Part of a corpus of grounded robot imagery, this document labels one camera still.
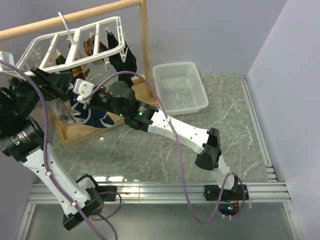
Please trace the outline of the navy blue white-trimmed underwear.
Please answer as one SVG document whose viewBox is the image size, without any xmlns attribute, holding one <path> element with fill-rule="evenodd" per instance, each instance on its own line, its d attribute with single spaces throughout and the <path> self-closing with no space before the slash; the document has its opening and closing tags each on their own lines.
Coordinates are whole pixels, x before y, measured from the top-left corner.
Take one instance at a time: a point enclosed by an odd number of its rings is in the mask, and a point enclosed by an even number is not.
<svg viewBox="0 0 320 240">
<path fill-rule="evenodd" d="M 68 91 L 68 95 L 72 116 L 77 123 L 94 128 L 110 128 L 116 124 L 107 111 L 91 109 L 85 104 L 78 102 L 77 95 L 72 90 Z"/>
</svg>

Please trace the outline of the white plastic clip hanger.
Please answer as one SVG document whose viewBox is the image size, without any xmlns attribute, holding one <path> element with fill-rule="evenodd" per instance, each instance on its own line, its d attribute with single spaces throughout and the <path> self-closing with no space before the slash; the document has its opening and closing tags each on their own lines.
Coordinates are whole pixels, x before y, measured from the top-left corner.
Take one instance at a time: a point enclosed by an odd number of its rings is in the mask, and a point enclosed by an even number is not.
<svg viewBox="0 0 320 240">
<path fill-rule="evenodd" d="M 113 56 L 115 54 L 120 53 L 125 48 L 126 43 L 124 39 L 121 18 L 119 16 L 109 17 L 103 20 L 99 20 L 99 21 L 87 24 L 87 25 L 69 29 L 67 22 L 65 20 L 65 16 L 62 15 L 60 12 L 58 13 L 58 15 L 59 15 L 59 19 L 62 20 L 65 30 L 41 35 L 34 38 L 30 42 L 30 44 L 28 45 L 28 47 L 26 48 L 25 52 L 22 54 L 18 62 L 16 63 L 15 66 L 18 69 L 22 69 L 26 65 L 27 61 L 31 58 L 32 54 L 35 52 L 37 44 L 44 40 L 50 40 L 50 45 L 48 46 L 47 50 L 45 50 L 45 55 L 43 59 L 39 62 L 38 67 L 41 70 L 44 70 L 48 73 L 55 73 L 62 70 L 78 67 L 93 61 L 105 59 L 109 56 Z M 110 23 L 115 23 L 118 44 L 116 45 L 116 47 L 112 49 L 100 51 L 99 42 L 103 35 L 103 32 L 101 31 L 101 27 L 103 26 L 107 27 L 108 24 Z M 94 37 L 93 53 L 89 56 L 78 58 L 78 52 L 80 50 L 80 47 L 83 45 L 81 38 L 83 33 L 87 30 L 93 30 L 93 33 L 92 33 L 92 36 Z M 70 47 L 68 48 L 65 64 L 49 66 L 49 59 L 50 57 L 52 57 L 54 51 L 56 50 L 57 42 L 61 37 L 67 37 L 67 39 L 70 42 Z"/>
</svg>

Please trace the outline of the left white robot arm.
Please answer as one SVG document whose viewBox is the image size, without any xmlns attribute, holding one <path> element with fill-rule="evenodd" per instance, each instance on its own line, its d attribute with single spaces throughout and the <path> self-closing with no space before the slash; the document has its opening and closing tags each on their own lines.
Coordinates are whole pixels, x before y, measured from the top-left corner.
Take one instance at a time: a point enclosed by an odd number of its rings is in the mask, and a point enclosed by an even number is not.
<svg viewBox="0 0 320 240">
<path fill-rule="evenodd" d="M 32 69 L 32 83 L 12 78 L 10 87 L 0 89 L 0 150 L 31 170 L 47 186 L 62 207 L 66 230 L 86 221 L 108 221 L 101 214 L 103 198 L 117 195 L 115 186 L 106 190 L 85 174 L 74 181 L 59 163 L 48 142 L 48 130 L 30 116 L 38 102 L 69 98 L 73 80 L 70 71 L 48 73 Z"/>
</svg>

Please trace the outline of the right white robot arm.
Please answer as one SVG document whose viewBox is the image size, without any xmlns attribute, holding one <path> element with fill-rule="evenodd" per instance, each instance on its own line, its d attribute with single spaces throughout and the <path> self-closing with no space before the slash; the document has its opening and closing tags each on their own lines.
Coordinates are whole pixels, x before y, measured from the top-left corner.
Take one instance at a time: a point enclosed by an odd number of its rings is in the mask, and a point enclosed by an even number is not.
<svg viewBox="0 0 320 240">
<path fill-rule="evenodd" d="M 175 140 L 178 147 L 184 145 L 193 150 L 197 154 L 195 165 L 209 171 L 217 182 L 205 188 L 207 200 L 248 200 L 246 186 L 230 171 L 223 159 L 218 129 L 202 129 L 175 119 L 163 110 L 136 99 L 134 90 L 120 81 L 109 88 L 84 82 L 78 95 L 77 100 L 83 101 L 89 108 L 120 116 L 132 129 Z"/>
</svg>

